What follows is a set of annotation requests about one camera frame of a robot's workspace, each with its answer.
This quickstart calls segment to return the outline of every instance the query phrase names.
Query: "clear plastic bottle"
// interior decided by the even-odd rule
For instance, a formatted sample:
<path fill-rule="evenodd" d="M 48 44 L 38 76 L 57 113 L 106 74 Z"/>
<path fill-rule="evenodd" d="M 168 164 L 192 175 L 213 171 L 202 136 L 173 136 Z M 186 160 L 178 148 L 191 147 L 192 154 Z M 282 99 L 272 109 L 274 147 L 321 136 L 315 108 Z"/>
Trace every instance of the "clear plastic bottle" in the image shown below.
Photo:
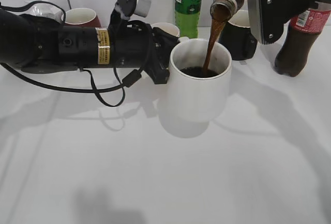
<path fill-rule="evenodd" d="M 180 36 L 197 38 L 202 0 L 175 1 L 176 26 L 180 29 Z"/>
<path fill-rule="evenodd" d="M 24 0 L 26 3 L 42 0 Z M 48 4 L 35 4 L 28 12 L 33 16 L 47 17 L 55 19 L 55 15 L 51 10 L 51 5 Z"/>

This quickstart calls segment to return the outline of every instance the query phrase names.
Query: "white tabletop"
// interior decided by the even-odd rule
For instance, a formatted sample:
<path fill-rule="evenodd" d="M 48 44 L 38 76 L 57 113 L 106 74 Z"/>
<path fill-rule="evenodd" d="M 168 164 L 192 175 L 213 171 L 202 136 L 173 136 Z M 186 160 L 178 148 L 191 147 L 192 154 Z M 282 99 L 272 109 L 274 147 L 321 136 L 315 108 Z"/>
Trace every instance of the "white tabletop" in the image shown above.
<path fill-rule="evenodd" d="M 330 39 L 327 27 L 297 78 L 272 69 L 283 39 L 234 62 L 227 108 L 208 125 L 177 126 L 147 76 L 111 109 L 0 69 L 0 223 L 331 223 Z M 31 77 L 89 86 L 86 73 Z"/>

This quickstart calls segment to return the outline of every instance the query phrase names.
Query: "white mug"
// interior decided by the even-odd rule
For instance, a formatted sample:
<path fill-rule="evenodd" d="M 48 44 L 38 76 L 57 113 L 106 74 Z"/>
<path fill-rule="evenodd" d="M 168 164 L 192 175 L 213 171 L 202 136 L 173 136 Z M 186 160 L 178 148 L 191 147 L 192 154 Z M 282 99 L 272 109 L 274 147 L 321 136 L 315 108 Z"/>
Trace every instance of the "white mug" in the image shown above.
<path fill-rule="evenodd" d="M 172 114 L 189 122 L 209 122 L 225 108 L 230 90 L 232 57 L 221 44 L 215 43 L 209 69 L 213 78 L 195 78 L 181 72 L 189 67 L 203 67 L 208 41 L 188 39 L 178 44 L 170 57 L 170 78 L 165 97 Z"/>
<path fill-rule="evenodd" d="M 159 23 L 153 24 L 152 28 L 154 28 L 154 27 L 158 27 L 159 29 L 162 29 L 166 33 L 171 34 L 171 35 L 179 38 L 180 30 L 174 24 L 166 23 L 166 22 L 159 22 Z"/>

